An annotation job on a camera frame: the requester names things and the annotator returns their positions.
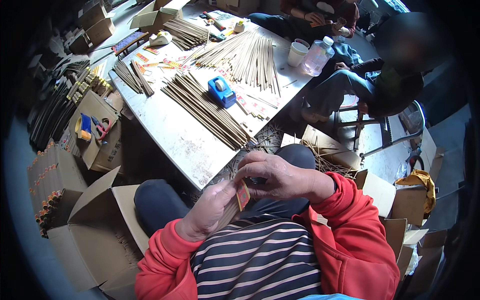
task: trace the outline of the plastic bottle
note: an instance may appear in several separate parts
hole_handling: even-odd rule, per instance
[[[315,40],[303,59],[302,68],[311,76],[318,76],[325,64],[333,57],[333,40],[325,36],[323,41]]]

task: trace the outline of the table surface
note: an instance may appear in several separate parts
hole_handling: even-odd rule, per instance
[[[202,19],[186,19],[188,22],[203,26]],[[247,23],[246,30],[252,30],[258,27],[253,23]],[[209,30],[218,30],[212,25]],[[287,57],[290,48],[290,42],[282,37],[259,27],[260,34],[273,39],[274,61],[278,74],[281,98],[278,99],[280,105],[274,109],[268,105],[268,117],[271,120],[307,83],[312,79],[305,73],[301,67],[293,68],[287,65]],[[139,64],[148,64],[160,62],[164,58],[176,61],[181,56],[189,56],[194,50],[182,51],[173,43],[168,45],[153,47],[160,53],[155,55],[143,49],[140,46],[135,51],[126,56],[123,61],[130,67],[130,61],[134,60]],[[148,62],[142,61],[136,56],[140,53],[146,57]],[[135,114],[137,119],[147,130],[149,135],[177,166],[177,168],[189,179],[189,181],[199,190],[203,189],[207,183],[236,155],[239,150],[231,150],[218,138],[216,138],[207,128],[197,121],[190,113],[182,108],[173,99],[163,93],[160,88],[165,86],[164,77],[172,77],[175,70],[165,70],[158,67],[146,68],[152,73],[145,76],[151,84],[154,94],[147,97],[145,94],[137,94],[128,87],[122,79],[113,71],[108,74],[111,77],[116,88],[122,95],[128,107]],[[192,70],[192,74],[197,79],[202,79],[205,89],[206,82],[219,75],[218,71],[213,69],[201,68]],[[259,88],[253,89],[247,85],[242,88],[251,91],[256,96],[272,97],[269,90],[259,92]],[[252,115],[245,115],[239,105],[233,105],[227,109],[230,115],[239,123],[246,122],[252,135],[256,135],[268,121],[260,120]]]

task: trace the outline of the red-handled scissors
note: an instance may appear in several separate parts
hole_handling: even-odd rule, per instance
[[[107,133],[110,131],[110,128],[111,128],[111,126],[112,126],[112,121],[111,121],[109,118],[103,118],[103,119],[102,119],[102,122],[100,123],[100,122],[98,121],[98,119],[95,118],[94,116],[92,116],[92,121],[93,121],[93,123],[95,124],[95,126],[96,126],[96,131],[97,131],[97,133],[98,133],[98,135],[99,135],[99,136],[98,136],[97,134],[95,134],[95,138],[96,138],[97,141],[101,142],[101,141],[105,138],[105,136],[107,135]]]

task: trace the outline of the navy striped shirt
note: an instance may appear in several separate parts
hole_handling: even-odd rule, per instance
[[[198,299],[299,299],[323,294],[311,234],[262,215],[209,237],[191,259]]]

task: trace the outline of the concrete floor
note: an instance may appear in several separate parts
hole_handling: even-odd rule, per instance
[[[114,9],[116,13],[113,23],[116,31],[112,37],[99,45],[112,45],[122,38],[135,31],[129,29],[132,17],[143,8],[144,5],[134,6],[135,0],[129,0]],[[361,55],[363,60],[378,57],[375,49],[362,37],[355,35],[348,39],[349,43]],[[92,61],[103,57],[110,52],[109,48],[91,52],[89,57]],[[107,70],[113,66],[116,58],[110,54],[106,57]],[[431,134],[438,146],[446,148],[444,165],[438,179],[440,194],[448,193],[456,189],[456,183],[461,181],[461,146],[463,143],[463,122],[469,116],[468,107],[462,109],[451,118],[445,120],[446,123],[440,123],[431,129]],[[351,113],[342,115],[343,120],[351,120],[356,116]],[[393,139],[403,136],[405,133],[398,117],[390,119],[392,124]],[[350,146],[352,141],[352,128],[346,128],[339,131],[340,141]],[[380,126],[368,125],[360,137],[360,152],[367,152],[381,144]],[[26,130],[26,121],[19,117],[13,118],[13,124],[10,128],[9,137],[2,151],[3,165],[5,169],[11,170],[10,176],[5,178],[7,195],[11,214],[14,223],[14,230],[20,239],[21,247],[25,253],[28,263],[37,274],[39,282],[43,285],[50,299],[106,299],[98,288],[88,291],[76,292],[69,280],[66,278],[62,266],[57,261],[55,253],[47,239],[40,237],[38,226],[34,221],[33,209],[28,193],[26,166],[30,165],[35,158],[36,153],[29,144],[29,135]],[[363,168],[368,168],[379,177],[393,182],[396,179],[396,171],[401,162],[408,157],[408,145],[398,144],[387,150],[369,156],[364,161]],[[454,222],[456,213],[456,201],[451,199],[456,197],[452,195],[449,198],[439,201],[437,208],[432,212],[427,225],[430,228],[442,229],[451,226]],[[49,266],[48,277],[43,272],[45,264]]]

